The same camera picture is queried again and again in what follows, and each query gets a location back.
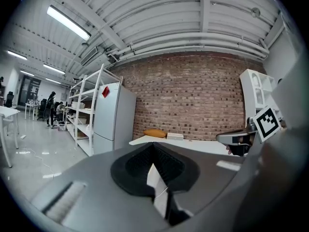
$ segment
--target white shelf unit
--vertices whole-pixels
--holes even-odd
[[[240,75],[240,80],[245,99],[246,119],[254,117],[267,105],[275,111],[279,119],[281,118],[280,110],[271,96],[271,92],[277,86],[274,78],[247,69]]]
[[[95,103],[98,95],[98,88],[101,85],[110,84],[110,83],[119,83],[122,84],[122,77],[118,77],[113,73],[101,66],[100,70],[94,72],[93,74],[87,76],[85,75],[83,80],[72,86],[70,89],[69,100],[74,99],[77,100],[77,107],[67,107],[67,116],[66,116],[66,125],[67,130],[70,135],[75,140],[75,146],[79,146],[88,156],[92,156],[94,154],[93,150],[93,122],[94,122],[94,114],[95,114]],[[80,109],[80,104],[84,100],[91,100],[91,108]],[[75,110],[75,116],[70,117],[68,111],[72,109]],[[76,121],[79,120],[80,113],[89,114],[89,124],[79,124]],[[78,130],[83,132],[86,137],[78,137]]]

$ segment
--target desk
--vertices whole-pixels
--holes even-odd
[[[8,126],[9,123],[14,123],[14,139],[15,139],[15,146],[18,149],[17,143],[17,114],[19,113],[18,110],[0,106],[0,138],[2,143],[2,149],[6,158],[6,161],[11,168],[11,162],[9,159],[9,155],[6,149],[5,137],[4,137],[4,127]],[[13,120],[6,119],[7,117],[13,116]]]
[[[197,150],[205,153],[218,154],[218,155],[228,155],[228,151],[226,150],[226,146],[218,141],[200,141],[200,140],[189,140],[184,139],[183,141],[177,140],[168,140],[166,138],[159,137],[151,137],[151,136],[143,136],[136,140],[131,141],[130,145],[138,145],[149,142],[159,142],[166,143],[170,145],[175,145],[178,147]]]
[[[37,117],[38,117],[38,107],[39,107],[40,105],[34,105],[34,104],[28,104],[28,103],[26,103],[26,104],[25,104],[25,119],[27,119],[27,106],[29,107],[29,117],[30,117],[31,107],[33,107],[33,110],[32,110],[32,120],[34,120],[34,110],[36,109],[35,117],[37,118]]]

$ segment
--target glossy floor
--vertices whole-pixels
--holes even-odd
[[[14,135],[6,136],[12,168],[8,167],[0,148],[1,177],[10,191],[31,200],[41,187],[52,180],[53,172],[57,176],[87,155],[80,147],[75,147],[74,140],[67,131],[48,128],[46,121],[37,121],[36,118],[32,121],[32,114],[25,120],[25,113],[19,113],[18,123],[19,149],[15,148]]]

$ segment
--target ceiling pipe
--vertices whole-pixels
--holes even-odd
[[[239,50],[243,50],[245,52],[251,53],[255,57],[266,58],[266,55],[259,51],[248,48],[246,46],[231,43],[231,42],[224,42],[224,41],[217,41],[217,40],[183,40],[183,41],[167,42],[167,43],[152,45],[152,46],[140,49],[140,50],[136,50],[133,53],[129,53],[124,56],[121,56],[119,60],[127,59],[128,57],[136,56],[141,53],[150,52],[150,51],[157,50],[160,48],[168,48],[168,47],[188,45],[188,44],[191,44],[191,45],[203,44],[205,46],[221,46],[225,48],[232,47],[234,49],[239,49]]]
[[[181,38],[211,38],[211,39],[217,39],[217,40],[226,40],[226,41],[232,41],[235,43],[243,44],[252,48],[255,48],[261,52],[264,52],[265,54],[269,54],[269,51],[264,49],[263,47],[256,45],[254,43],[251,43],[249,41],[243,40],[241,38],[237,38],[234,36],[219,34],[219,33],[203,33],[203,32],[191,32],[191,33],[176,33],[171,35],[165,35],[153,39],[149,39],[143,42],[139,42],[137,44],[133,44],[119,52],[117,52],[117,55],[120,55],[122,53],[149,45],[149,44],[155,44],[162,41],[169,41],[169,40],[176,40]]]
[[[265,44],[265,42],[263,41],[262,38],[259,38],[259,42],[261,43],[262,47],[264,47],[268,51],[268,47],[267,47],[267,45]]]
[[[264,60],[263,58],[259,58],[253,54],[250,53],[246,53],[246,52],[242,52],[239,50],[235,50],[235,49],[229,49],[229,48],[224,48],[224,47],[216,47],[216,46],[206,46],[206,45],[186,45],[186,46],[177,46],[177,47],[170,47],[170,48],[163,48],[163,49],[158,49],[158,50],[154,50],[154,51],[149,51],[149,52],[144,52],[138,55],[132,55],[132,56],[128,56],[126,55],[126,58],[123,58],[121,60],[119,60],[118,64],[121,63],[122,61],[128,60],[130,58],[134,58],[134,57],[141,57],[143,55],[147,55],[147,54],[152,54],[152,53],[158,53],[158,52],[168,52],[168,51],[172,51],[172,50],[183,50],[183,49],[196,49],[196,48],[201,48],[201,49],[205,49],[206,51],[218,51],[218,52],[224,52],[224,51],[228,51],[229,53],[235,53],[238,55],[245,55],[251,58],[256,58],[259,60]]]
[[[108,55],[108,54],[116,55],[116,54],[118,54],[118,52],[119,52],[119,49],[118,49],[118,48],[115,48],[115,49],[113,49],[113,50],[107,51],[107,52],[106,52],[106,55]]]

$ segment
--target doorway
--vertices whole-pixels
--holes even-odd
[[[19,92],[18,105],[25,106],[29,100],[36,100],[40,84],[40,80],[24,76],[21,84],[21,91]]]

